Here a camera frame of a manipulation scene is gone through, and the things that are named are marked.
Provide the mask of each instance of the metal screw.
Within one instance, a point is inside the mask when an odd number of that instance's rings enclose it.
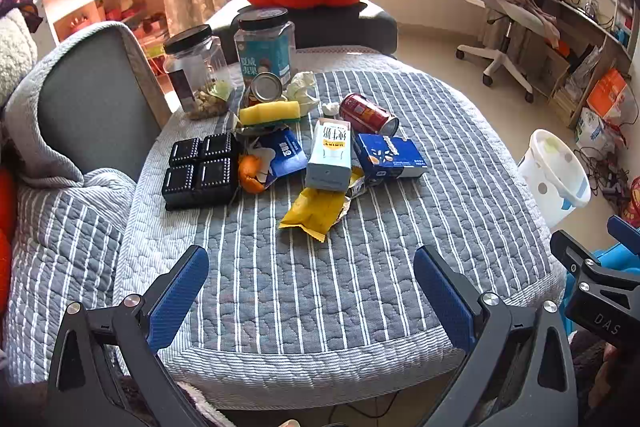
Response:
[[[127,308],[135,308],[140,304],[140,295],[132,293],[131,295],[127,295],[122,302]]]
[[[69,315],[75,315],[80,311],[80,309],[81,309],[81,306],[79,302],[72,302],[71,304],[69,304],[69,306],[66,307],[66,312]]]
[[[497,306],[500,298],[495,293],[487,292],[482,296],[482,302],[487,306]]]
[[[549,313],[556,313],[558,311],[558,306],[556,306],[556,303],[553,301],[545,301],[542,306]]]

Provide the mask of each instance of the red soda can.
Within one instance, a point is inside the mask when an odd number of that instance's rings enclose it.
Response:
[[[351,123],[355,132],[365,134],[393,136],[400,126],[398,117],[370,102],[358,92],[344,97],[340,104],[340,116]]]

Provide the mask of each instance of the black jar lid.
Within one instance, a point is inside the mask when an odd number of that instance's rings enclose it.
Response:
[[[260,8],[249,10],[238,16],[238,25],[243,30],[266,30],[281,26],[289,21],[289,12],[286,8]]]
[[[177,53],[193,48],[207,40],[213,35],[211,26],[208,24],[201,24],[200,26],[194,26],[183,32],[174,35],[173,37],[164,41],[164,52],[167,55],[175,55]]]

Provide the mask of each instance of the orange box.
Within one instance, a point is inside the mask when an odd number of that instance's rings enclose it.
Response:
[[[599,117],[604,118],[625,87],[625,79],[622,78],[617,69],[612,68],[598,80],[589,98],[587,98],[587,103],[592,111]]]

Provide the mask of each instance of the blue gripper pad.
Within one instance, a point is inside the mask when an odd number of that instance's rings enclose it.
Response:
[[[631,253],[640,255],[640,232],[618,216],[607,221],[607,232],[627,247]]]
[[[154,353],[168,347],[178,332],[200,288],[209,274],[209,256],[204,248],[196,251],[166,289],[149,315],[146,341]]]
[[[437,260],[425,247],[418,248],[414,257],[415,278],[451,344],[469,353],[476,345],[473,315],[451,282],[464,276],[453,272],[439,255]],[[471,285],[466,278],[463,283]]]

